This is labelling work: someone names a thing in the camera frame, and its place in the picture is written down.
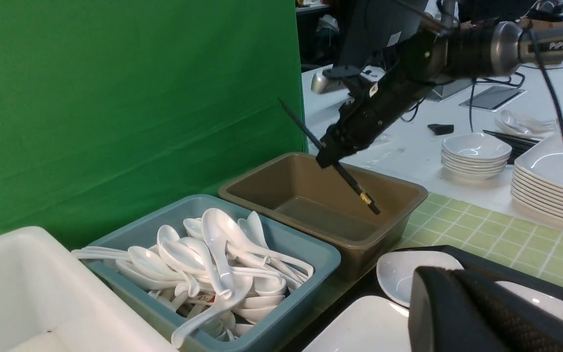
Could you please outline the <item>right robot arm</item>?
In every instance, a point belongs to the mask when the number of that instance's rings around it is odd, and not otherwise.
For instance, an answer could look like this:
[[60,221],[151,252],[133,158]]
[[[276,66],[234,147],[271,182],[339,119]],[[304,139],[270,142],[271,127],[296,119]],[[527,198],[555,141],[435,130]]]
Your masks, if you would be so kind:
[[320,138],[316,161],[325,169],[368,149],[435,86],[452,80],[510,76],[524,63],[548,62],[563,62],[563,26],[526,31],[516,23],[499,22],[493,27],[445,34],[416,33],[377,82],[367,80],[357,67],[326,69],[317,76],[313,91],[326,93],[343,86],[349,89],[352,101]]

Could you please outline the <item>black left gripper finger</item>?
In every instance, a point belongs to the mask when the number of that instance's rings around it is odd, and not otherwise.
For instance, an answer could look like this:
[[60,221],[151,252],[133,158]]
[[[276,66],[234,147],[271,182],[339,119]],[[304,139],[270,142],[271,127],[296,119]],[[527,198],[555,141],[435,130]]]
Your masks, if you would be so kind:
[[414,270],[413,352],[563,352],[563,320],[469,270]]

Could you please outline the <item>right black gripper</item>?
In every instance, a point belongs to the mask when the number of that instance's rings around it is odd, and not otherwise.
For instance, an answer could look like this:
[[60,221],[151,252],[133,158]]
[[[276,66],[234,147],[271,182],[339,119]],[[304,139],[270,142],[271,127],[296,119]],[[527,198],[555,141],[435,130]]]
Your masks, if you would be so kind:
[[447,37],[412,37],[397,62],[362,89],[321,138],[316,161],[322,169],[368,149],[375,139],[433,89],[446,67]]

